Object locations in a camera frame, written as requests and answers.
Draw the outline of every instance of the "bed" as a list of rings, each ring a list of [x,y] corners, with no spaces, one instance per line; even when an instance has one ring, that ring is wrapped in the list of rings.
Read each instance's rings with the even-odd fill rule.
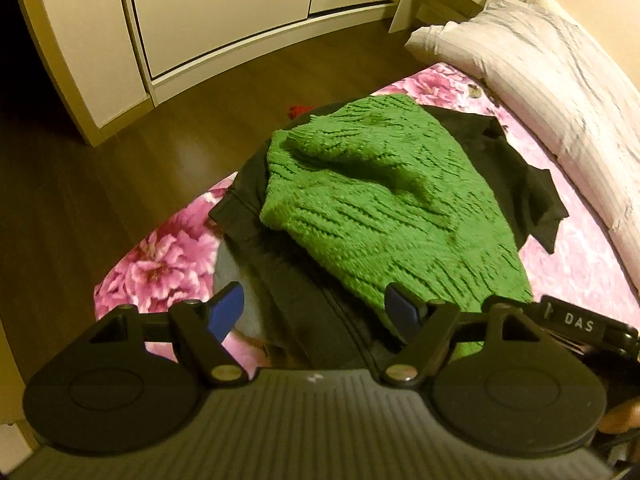
[[[481,20],[490,21],[492,16],[494,19],[495,16],[500,17],[500,12],[513,14],[517,10],[526,13],[531,9],[533,7],[519,2],[489,0],[485,16],[481,16]],[[533,9],[533,12],[544,16],[547,22],[550,20],[551,27],[555,27],[558,34],[567,28],[568,22],[557,13],[545,10],[542,6]],[[474,26],[482,27],[482,24],[478,25],[476,22]],[[571,24],[573,35],[570,39],[574,42],[582,41],[576,27],[577,25]],[[485,23],[484,30],[490,29],[490,24]],[[496,39],[488,34],[486,42],[491,44]],[[632,129],[627,128],[621,132],[620,128],[616,129],[617,124],[611,128],[606,120],[593,116],[597,105],[602,108],[603,114],[611,114],[611,104],[574,102],[570,109],[560,99],[561,95],[554,94],[557,101],[555,107],[542,100],[536,92],[548,85],[549,79],[545,83],[543,75],[545,70],[546,73],[554,74],[555,79],[551,85],[553,92],[582,95],[567,85],[562,86],[564,79],[556,60],[536,66],[541,74],[538,86],[531,81],[528,84],[531,86],[530,92],[538,100],[527,102],[529,96],[518,94],[514,87],[508,85],[510,71],[513,73],[519,70],[516,73],[522,81],[523,67],[518,69],[510,64],[507,68],[498,70],[495,65],[500,64],[495,59],[478,54],[482,46],[478,46],[478,52],[469,52],[462,45],[464,41],[463,31],[456,30],[456,25],[452,23],[445,27],[418,30],[408,44],[410,50],[418,58],[433,59],[436,56],[441,61],[391,83],[374,94],[403,93],[418,104],[495,116],[505,131],[508,143],[528,164],[550,170],[558,194],[569,212],[569,217],[560,223],[553,254],[548,254],[532,237],[528,238],[519,251],[534,299],[538,300],[543,294],[548,294],[640,328],[636,289],[639,283],[638,260],[636,249],[631,250],[626,246],[640,239],[635,237],[636,220],[630,202],[633,198],[632,190],[637,191],[639,188],[633,188],[637,183],[625,176],[621,168],[615,167],[620,161],[614,153],[610,153],[609,158],[598,155],[598,149],[603,146],[609,150],[607,153],[612,151],[612,146],[622,146],[620,143],[625,142],[625,135],[629,136]],[[513,48],[513,45],[506,45],[505,48]],[[494,54],[498,58],[501,55],[504,53],[500,54],[499,51]],[[514,57],[520,59],[522,56],[516,54]],[[577,70],[580,67],[584,67],[584,63],[578,60],[573,68]],[[610,77],[615,78],[618,86],[619,80],[622,80],[622,93],[626,92],[631,96],[618,101],[618,109],[623,117],[621,120],[624,121],[625,113],[628,117],[638,113],[631,110],[637,91],[634,94],[633,85],[625,79],[620,69],[618,71],[609,72]],[[585,87],[593,83],[584,74],[579,74],[579,78]],[[612,92],[611,88],[602,90],[602,94],[608,95],[610,101]],[[539,104],[539,110],[535,109],[536,104]],[[567,119],[569,123],[577,121],[577,125],[565,125],[566,128],[562,129],[560,135],[554,133],[557,130],[554,130],[552,118],[549,117],[549,114],[558,113],[554,111],[558,106],[564,107],[564,117],[570,116]],[[583,127],[588,119],[597,123],[599,129],[596,132],[608,136],[606,139],[599,139],[594,134],[591,151],[595,155],[590,154],[589,147],[580,142],[577,134],[573,137],[568,134],[577,131],[579,126]],[[593,129],[586,131],[585,135],[590,133],[593,133]],[[623,153],[628,167],[640,164],[640,156],[638,160],[634,159],[634,142],[638,142],[637,138]],[[136,304],[140,312],[164,312],[173,303],[185,298],[205,301],[213,295],[213,275],[222,233],[208,219],[207,213],[224,196],[234,177],[235,174],[226,177],[177,212],[111,270],[95,287],[97,319],[122,303]],[[223,345],[250,373],[257,367],[270,365],[270,359],[260,340],[232,331]],[[152,352],[174,358],[168,344],[147,344],[147,347]]]

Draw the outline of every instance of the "black garment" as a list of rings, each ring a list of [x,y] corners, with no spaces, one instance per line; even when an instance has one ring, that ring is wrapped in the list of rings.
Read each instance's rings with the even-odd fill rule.
[[[286,129],[332,113],[346,102],[302,115]],[[514,231],[518,247],[528,234],[546,246],[567,216],[548,171],[528,166],[506,142],[495,118],[424,107],[460,143],[471,163],[494,190]],[[315,368],[368,367],[380,373],[400,343],[373,311],[322,269],[285,232],[267,229],[259,219],[266,197],[269,141],[242,167],[210,217],[222,227],[236,251],[256,271],[270,300],[281,311],[296,342]],[[273,304],[258,306],[273,308]],[[279,336],[274,334],[274,344]]]
[[[526,163],[507,142],[498,119],[446,108],[422,106],[465,150],[471,164],[494,192],[496,202],[521,248],[532,235],[554,252],[558,226],[567,212],[549,170]]]
[[[226,236],[218,247],[213,280],[214,290],[222,290],[230,282],[242,283],[244,309],[236,322],[236,330],[284,351],[304,354],[260,276],[247,262],[242,251]]]
[[[344,103],[314,114],[332,113]],[[308,122],[305,114],[288,128]],[[239,171],[209,216],[253,266],[290,332],[316,369],[369,368],[379,374],[400,350],[375,313],[322,269],[286,232],[267,229],[259,215],[269,172],[265,143]]]

